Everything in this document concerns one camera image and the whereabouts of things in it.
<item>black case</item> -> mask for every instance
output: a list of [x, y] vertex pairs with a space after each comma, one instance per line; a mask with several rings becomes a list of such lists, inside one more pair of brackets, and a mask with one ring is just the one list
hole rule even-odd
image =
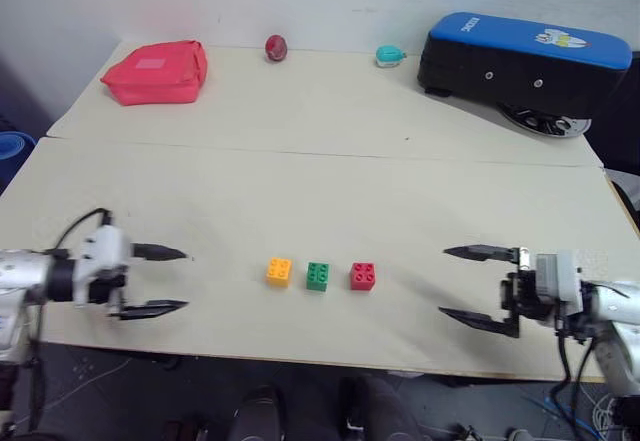
[[[463, 14], [464, 19], [480, 16], [457, 13]], [[439, 38], [432, 32], [422, 52], [418, 80], [429, 94], [454, 93], [548, 114], [591, 118], [625, 73], [626, 69], [474, 44], [470, 37], [466, 42]], [[542, 85], [536, 87], [539, 80]]]

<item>green lego brick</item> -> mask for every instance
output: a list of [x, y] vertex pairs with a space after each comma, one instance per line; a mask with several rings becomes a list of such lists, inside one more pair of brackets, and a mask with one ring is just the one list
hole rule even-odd
[[307, 269], [307, 289], [326, 291], [329, 282], [329, 265], [323, 263], [309, 263]]

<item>black cable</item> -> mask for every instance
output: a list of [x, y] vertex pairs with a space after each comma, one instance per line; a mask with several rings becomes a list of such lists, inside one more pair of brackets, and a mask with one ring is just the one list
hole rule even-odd
[[563, 331], [558, 332], [558, 352], [560, 353], [560, 360], [562, 361], [562, 368], [564, 369], [564, 379], [556, 384], [551, 391], [549, 391], [549, 397], [551, 401], [553, 401], [554, 406], [562, 416], [562, 418], [571, 426], [573, 429], [573, 421], [564, 410], [564, 408], [560, 405], [558, 401], [558, 394], [565, 389], [571, 383], [571, 368], [569, 367], [569, 360], [567, 359], [567, 350], [565, 347], [566, 334]]
[[[76, 219], [62, 233], [53, 249], [59, 249], [69, 234], [87, 219], [102, 214], [100, 225], [111, 224], [111, 211], [105, 208], [96, 208], [89, 211], [83, 216]], [[36, 329], [34, 335], [30, 338], [31, 359], [25, 364], [25, 367], [31, 369], [31, 385], [29, 387], [29, 431], [38, 429], [42, 414], [44, 413], [44, 405], [47, 393], [47, 383], [44, 375], [44, 363], [40, 357], [40, 341], [42, 339], [42, 324], [44, 320], [44, 303], [38, 306], [38, 318], [36, 320]]]
[[44, 364], [40, 357], [43, 318], [44, 304], [41, 304], [38, 306], [36, 332], [31, 338], [31, 359], [26, 364], [26, 368], [31, 370], [31, 383], [29, 386], [29, 431], [38, 429], [42, 413], [44, 412], [44, 402], [47, 392]]
[[569, 407], [571, 408], [571, 412], [573, 413], [572, 428], [574, 429], [574, 432], [578, 430], [578, 424], [576, 422], [576, 419], [578, 417], [578, 402], [580, 400], [579, 394], [580, 394], [580, 382], [582, 381], [582, 373], [584, 372], [584, 368], [587, 366], [587, 360], [589, 359], [589, 355], [593, 351], [595, 344], [596, 344], [596, 340], [592, 339], [591, 342], [589, 343], [589, 347], [587, 348], [584, 355], [582, 356], [582, 361], [580, 361], [580, 367], [578, 368], [578, 373], [576, 374], [576, 382], [573, 384], [573, 391], [571, 392], [571, 403], [569, 404]]
[[71, 223], [71, 225], [65, 230], [65, 232], [62, 233], [62, 236], [60, 236], [60, 238], [58, 239], [58, 242], [55, 244], [53, 249], [58, 249], [60, 246], [62, 246], [62, 243], [64, 242], [66, 237], [69, 236], [71, 231], [76, 229], [78, 226], [80, 226], [80, 224], [85, 222], [91, 216], [95, 216], [96, 214], [102, 214], [102, 220], [100, 221], [101, 225], [111, 224], [111, 211], [109, 211], [108, 209], [96, 208], [93, 211], [89, 211], [87, 214], [80, 216], [73, 223]]

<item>red bag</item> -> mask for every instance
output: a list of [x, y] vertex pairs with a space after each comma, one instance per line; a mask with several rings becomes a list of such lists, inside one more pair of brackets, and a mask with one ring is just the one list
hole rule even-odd
[[124, 106], [192, 103], [207, 76], [207, 58], [197, 41], [143, 46], [111, 66], [100, 79]]

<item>table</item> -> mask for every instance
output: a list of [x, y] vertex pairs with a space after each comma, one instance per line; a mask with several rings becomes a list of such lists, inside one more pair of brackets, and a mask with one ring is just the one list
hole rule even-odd
[[[559, 379], [550, 329], [524, 321], [522, 338], [514, 340], [472, 330], [437, 310], [500, 316], [499, 281], [511, 268], [442, 250], [467, 243], [580, 247], [608, 253], [614, 278], [640, 272], [640, 241], [596, 166], [87, 139], [40, 141], [0, 198], [0, 245], [49, 247], [72, 219], [96, 206], [112, 209], [134, 241], [189, 254], [170, 263], [135, 261], [130, 300], [175, 298], [189, 305], [155, 320], [121, 322], [99, 306], [50, 304], [47, 341]], [[264, 281], [272, 256], [293, 260], [293, 285], [285, 291]], [[305, 289], [309, 261], [331, 264], [326, 293]], [[372, 292], [348, 289], [354, 261], [376, 264]], [[569, 345], [575, 366], [582, 348]], [[598, 376], [593, 364], [587, 375]]]
[[419, 59], [380, 69], [373, 55], [207, 47], [197, 102], [122, 107], [99, 78], [137, 45], [114, 51], [49, 130], [58, 138], [239, 150], [600, 166], [584, 137], [528, 133], [493, 107], [424, 95]]

